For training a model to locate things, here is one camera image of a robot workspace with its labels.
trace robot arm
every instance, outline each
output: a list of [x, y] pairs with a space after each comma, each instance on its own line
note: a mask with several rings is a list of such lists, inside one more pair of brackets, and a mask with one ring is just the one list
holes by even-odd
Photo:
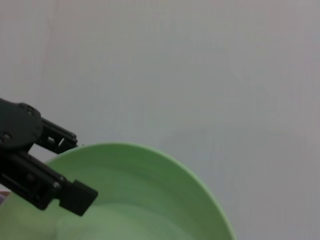
[[25, 103], [0, 98], [0, 184], [45, 210], [53, 199], [82, 216], [98, 192], [43, 164], [28, 151], [33, 144], [60, 154], [77, 147], [77, 136], [41, 117], [39, 111]]

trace green bowl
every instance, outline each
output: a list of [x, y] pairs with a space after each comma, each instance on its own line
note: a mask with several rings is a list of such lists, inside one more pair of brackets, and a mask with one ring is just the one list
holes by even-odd
[[98, 190], [83, 217], [54, 200], [45, 211], [11, 194], [0, 207], [4, 240], [234, 240], [222, 209], [171, 157], [134, 144], [96, 144], [49, 165]]

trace light green bowl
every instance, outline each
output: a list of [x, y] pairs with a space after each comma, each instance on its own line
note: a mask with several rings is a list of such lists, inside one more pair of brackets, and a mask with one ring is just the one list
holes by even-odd
[[97, 144], [49, 165], [98, 190], [83, 217], [54, 200], [45, 211], [15, 194], [0, 207], [4, 240], [234, 240], [222, 209], [183, 165], [150, 148]]

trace white background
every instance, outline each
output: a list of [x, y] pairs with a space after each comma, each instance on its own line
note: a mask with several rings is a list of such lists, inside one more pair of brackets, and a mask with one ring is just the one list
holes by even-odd
[[1, 98], [168, 153], [239, 240], [320, 238], [318, 1], [2, 0], [0, 34]]

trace gray surface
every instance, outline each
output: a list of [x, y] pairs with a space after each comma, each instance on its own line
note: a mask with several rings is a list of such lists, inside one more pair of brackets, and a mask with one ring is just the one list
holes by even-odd
[[[318, 2], [55, 3], [54, 22], [37, 18], [51, 31], [30, 91], [46, 118], [81, 144], [135, 142], [180, 160], [240, 240], [319, 239]], [[5, 86], [10, 97], [17, 82]]]

